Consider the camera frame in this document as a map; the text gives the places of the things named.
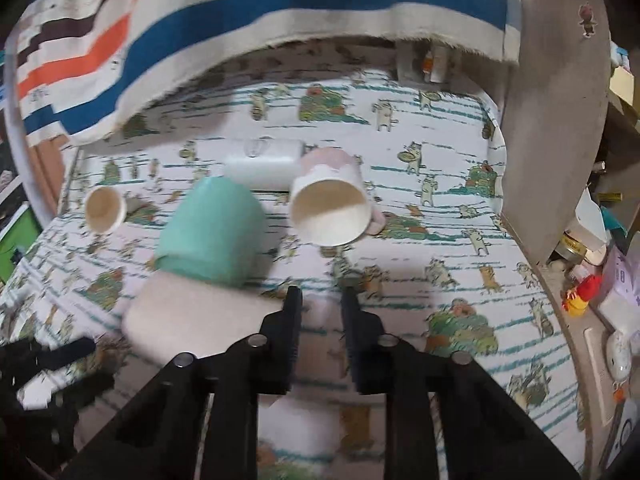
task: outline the small cup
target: small cup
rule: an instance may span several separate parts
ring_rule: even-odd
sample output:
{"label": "small cup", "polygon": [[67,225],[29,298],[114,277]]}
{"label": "small cup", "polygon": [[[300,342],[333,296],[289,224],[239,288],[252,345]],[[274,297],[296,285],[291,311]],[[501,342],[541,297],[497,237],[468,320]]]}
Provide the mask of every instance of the small cup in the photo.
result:
{"label": "small cup", "polygon": [[127,217],[142,205],[142,200],[125,197],[113,186],[96,186],[84,199],[84,219],[98,234],[113,233]]}
{"label": "small cup", "polygon": [[316,148],[300,159],[289,202],[300,238],[320,246],[347,244],[385,226],[385,217],[367,196],[358,163],[338,148]]}

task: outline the cat print fabric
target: cat print fabric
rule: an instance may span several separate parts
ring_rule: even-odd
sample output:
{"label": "cat print fabric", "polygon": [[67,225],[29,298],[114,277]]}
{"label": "cat print fabric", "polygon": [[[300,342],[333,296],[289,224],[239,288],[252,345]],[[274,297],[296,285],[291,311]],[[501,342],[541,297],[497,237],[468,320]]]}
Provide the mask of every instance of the cat print fabric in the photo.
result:
{"label": "cat print fabric", "polygon": [[[345,48],[357,66],[345,62]],[[0,297],[0,333],[52,346],[90,334],[101,351],[33,381],[24,402],[41,402],[87,370],[115,367],[116,387],[79,423],[81,444],[95,434],[158,370],[119,327],[153,272],[172,213],[197,181],[223,174],[230,139],[303,139],[308,150],[335,146],[356,157],[386,225],[374,237],[318,247],[290,227],[286,194],[257,195],[268,222],[246,287],[282,299],[296,285],[305,307],[292,392],[260,406],[260,478],[382,478],[384,399],[359,396],[351,383],[338,307],[345,285],[417,349],[470,352],[580,469],[585,434],[570,350],[500,221],[500,129],[475,97],[402,88],[394,69],[394,51],[373,46],[317,42],[249,54],[74,152],[61,214]],[[109,235],[93,234],[82,218],[82,201],[98,184],[143,202]],[[437,426],[435,398],[431,405]]]}

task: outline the red toy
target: red toy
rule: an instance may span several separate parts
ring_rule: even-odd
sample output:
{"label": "red toy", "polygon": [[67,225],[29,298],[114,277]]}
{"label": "red toy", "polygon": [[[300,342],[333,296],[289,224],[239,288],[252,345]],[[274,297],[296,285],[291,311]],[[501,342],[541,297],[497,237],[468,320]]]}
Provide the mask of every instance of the red toy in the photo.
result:
{"label": "red toy", "polygon": [[580,282],[580,285],[570,288],[566,293],[566,299],[562,302],[562,307],[571,316],[581,316],[584,314],[589,301],[591,301],[600,290],[602,276],[587,276]]}

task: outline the cartoon cat print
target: cartoon cat print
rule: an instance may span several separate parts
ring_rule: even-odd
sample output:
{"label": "cartoon cat print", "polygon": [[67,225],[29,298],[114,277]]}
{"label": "cartoon cat print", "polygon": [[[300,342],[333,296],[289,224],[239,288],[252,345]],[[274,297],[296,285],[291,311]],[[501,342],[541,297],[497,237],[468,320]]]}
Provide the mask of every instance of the cartoon cat print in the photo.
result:
{"label": "cartoon cat print", "polygon": [[42,267],[44,266],[45,263],[47,263],[48,259],[51,257],[52,252],[51,251],[47,251],[45,253],[45,255],[43,256],[43,258],[39,261],[39,263],[36,265],[36,269],[38,270],[42,270]]}
{"label": "cartoon cat print", "polygon": [[507,231],[506,227],[502,223],[502,219],[499,216],[491,215],[491,221],[494,223],[495,228],[502,233],[502,236],[506,238],[509,235],[509,232]]}
{"label": "cartoon cat print", "polygon": [[164,203],[165,204],[171,204],[173,202],[176,202],[183,194],[184,194],[183,190],[175,189],[174,191],[171,192],[171,195],[169,195],[169,198],[167,198],[164,201]]}
{"label": "cartoon cat print", "polygon": [[447,288],[458,286],[459,283],[451,277],[449,269],[445,267],[444,260],[432,258],[429,265],[424,268],[425,278],[431,285]]}
{"label": "cartoon cat print", "polygon": [[464,204],[460,205],[458,211],[460,212],[460,218],[475,218],[479,215],[478,210],[475,207]]}
{"label": "cartoon cat print", "polygon": [[297,256],[299,248],[300,239],[296,235],[286,235],[282,239],[281,254],[274,259],[274,262],[284,260],[286,264],[290,264]]}
{"label": "cartoon cat print", "polygon": [[288,205],[288,204],[289,204],[289,193],[276,194],[276,203],[274,205]]}
{"label": "cartoon cat print", "polygon": [[340,407],[340,425],[344,431],[344,436],[340,440],[340,452],[357,454],[373,446],[370,415],[370,406],[343,405]]}
{"label": "cartoon cat print", "polygon": [[438,189],[438,183],[433,175],[427,175],[422,181],[422,193],[420,194],[420,204],[429,204],[433,207],[433,193]]}
{"label": "cartoon cat print", "polygon": [[210,175],[211,175],[211,171],[210,170],[208,170],[207,168],[203,168],[203,167],[199,166],[195,170],[193,170],[193,183],[196,184],[197,182],[201,181],[206,176],[210,176]]}
{"label": "cartoon cat print", "polygon": [[44,326],[51,326],[53,324],[53,318],[56,315],[57,311],[58,311],[58,306],[54,303],[53,305],[51,305],[49,315],[47,316],[47,319],[44,321]]}
{"label": "cartoon cat print", "polygon": [[545,337],[551,337],[554,334],[554,326],[549,321],[549,318],[545,314],[542,300],[536,300],[533,298],[529,301],[529,307],[531,315],[533,316],[533,325],[538,329],[540,333],[540,339]]}
{"label": "cartoon cat print", "polygon": [[376,203],[382,202],[382,199],[376,193],[376,185],[372,181],[365,180],[363,184],[364,184],[364,189],[367,192],[367,195],[372,197],[374,202]]}
{"label": "cartoon cat print", "polygon": [[329,262],[331,265],[331,271],[329,275],[334,280],[334,283],[340,288],[345,289],[348,286],[352,286],[356,289],[357,293],[361,293],[363,273],[355,268],[349,259],[340,252]]}
{"label": "cartoon cat print", "polygon": [[62,293],[68,293],[71,290],[71,287],[73,287],[80,278],[82,278],[80,268],[76,267],[66,276],[64,280],[62,280]]}
{"label": "cartoon cat print", "polygon": [[527,288],[538,286],[538,279],[533,274],[533,270],[525,262],[519,262],[516,266],[517,273],[522,277],[522,283],[527,285]]}
{"label": "cartoon cat print", "polygon": [[87,254],[97,254],[98,251],[107,246],[107,240],[102,235],[94,235],[94,240],[86,248]]}
{"label": "cartoon cat print", "polygon": [[124,337],[103,334],[95,341],[95,351],[84,360],[84,373],[104,370],[114,374],[124,366],[130,350]]}
{"label": "cartoon cat print", "polygon": [[525,412],[531,406],[539,406],[549,394],[549,382],[551,378],[546,376],[546,368],[539,359],[534,359],[529,365],[529,373],[512,375],[509,382],[509,395],[516,404]]}
{"label": "cartoon cat print", "polygon": [[29,316],[27,321],[24,322],[24,325],[20,329],[20,333],[18,334],[18,339],[29,339],[35,338],[36,333],[40,329],[40,325],[38,323],[38,316],[34,312]]}
{"label": "cartoon cat print", "polygon": [[391,126],[393,124],[398,124],[397,119],[392,119],[394,108],[389,101],[379,99],[377,104],[373,104],[371,106],[371,111],[376,113],[376,125],[378,127],[378,131],[380,131],[380,128],[384,126],[386,130],[390,132]]}
{"label": "cartoon cat print", "polygon": [[489,292],[502,292],[502,286],[495,281],[495,271],[491,265],[478,267],[482,275],[482,286]]}
{"label": "cartoon cat print", "polygon": [[118,250],[118,254],[123,260],[130,262],[136,253],[136,249],[140,246],[140,242],[141,240],[139,238],[126,242],[122,248]]}
{"label": "cartoon cat print", "polygon": [[423,110],[424,107],[431,110],[431,103],[442,101],[442,97],[438,92],[427,92],[421,90],[419,94],[418,100],[420,101],[420,110]]}
{"label": "cartoon cat print", "polygon": [[139,173],[138,158],[135,155],[130,156],[129,163],[130,163],[129,171],[130,171],[131,178],[133,180],[136,180],[138,178],[138,173]]}
{"label": "cartoon cat print", "polygon": [[149,177],[151,179],[155,179],[158,174],[158,169],[160,168],[160,161],[157,158],[152,158],[149,162]]}
{"label": "cartoon cat print", "polygon": [[383,272],[377,265],[365,267],[362,275],[362,288],[364,289],[367,299],[378,298],[381,300],[382,282],[388,280],[389,273]]}
{"label": "cartoon cat print", "polygon": [[406,172],[416,175],[420,174],[420,165],[422,164],[422,143],[412,142],[404,147],[405,151],[398,153],[398,158],[406,162]]}
{"label": "cartoon cat print", "polygon": [[266,120],[267,118],[267,101],[264,98],[266,92],[264,90],[258,91],[251,95],[251,117],[254,121]]}
{"label": "cartoon cat print", "polygon": [[74,315],[67,314],[64,321],[60,324],[58,329],[58,338],[63,343],[71,341],[71,336],[74,331]]}
{"label": "cartoon cat print", "polygon": [[44,273],[43,277],[42,277],[42,283],[45,285],[50,285],[51,284],[51,277],[53,275],[53,272],[56,270],[56,267],[54,266],[50,266],[49,269],[47,270],[47,272]]}
{"label": "cartoon cat print", "polygon": [[24,293],[19,290],[15,294],[17,298],[14,304],[11,306],[6,303],[0,304],[0,314],[3,314],[2,323],[0,323],[0,340],[9,340],[11,338],[18,322],[19,314],[23,311],[28,311],[36,300],[35,294],[31,294],[26,298]]}
{"label": "cartoon cat print", "polygon": [[478,256],[489,255],[489,249],[486,248],[488,244],[485,243],[484,239],[482,238],[482,233],[478,231],[478,229],[466,229],[462,232],[469,237],[469,239],[471,240],[471,244],[473,245],[474,250],[476,251],[476,254]]}
{"label": "cartoon cat print", "polygon": [[367,74],[363,69],[359,68],[350,75],[349,79],[351,80],[351,85],[357,87],[367,82]]}
{"label": "cartoon cat print", "polygon": [[149,272],[153,272],[154,270],[156,270],[156,258],[155,256],[151,256],[151,258],[149,258],[145,263],[145,270],[148,270]]}
{"label": "cartoon cat print", "polygon": [[276,83],[275,88],[271,89],[271,92],[276,97],[291,96],[291,91],[289,90],[289,87],[284,83]]}
{"label": "cartoon cat print", "polygon": [[405,206],[409,210],[409,215],[415,216],[417,218],[422,218],[424,213],[420,211],[420,208],[415,204],[406,204]]}
{"label": "cartoon cat print", "polygon": [[198,160],[195,140],[185,142],[182,149],[178,152],[178,156],[186,160],[188,164],[193,164]]}

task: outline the green box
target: green box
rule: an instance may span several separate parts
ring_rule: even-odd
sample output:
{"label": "green box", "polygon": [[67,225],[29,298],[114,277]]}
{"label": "green box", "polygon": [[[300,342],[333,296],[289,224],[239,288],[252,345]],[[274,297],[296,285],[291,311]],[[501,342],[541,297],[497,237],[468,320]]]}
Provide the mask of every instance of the green box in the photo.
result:
{"label": "green box", "polygon": [[6,283],[14,272],[15,266],[11,262],[14,251],[19,249],[25,254],[39,234],[40,227],[33,212],[27,203],[22,204],[0,233],[0,280]]}

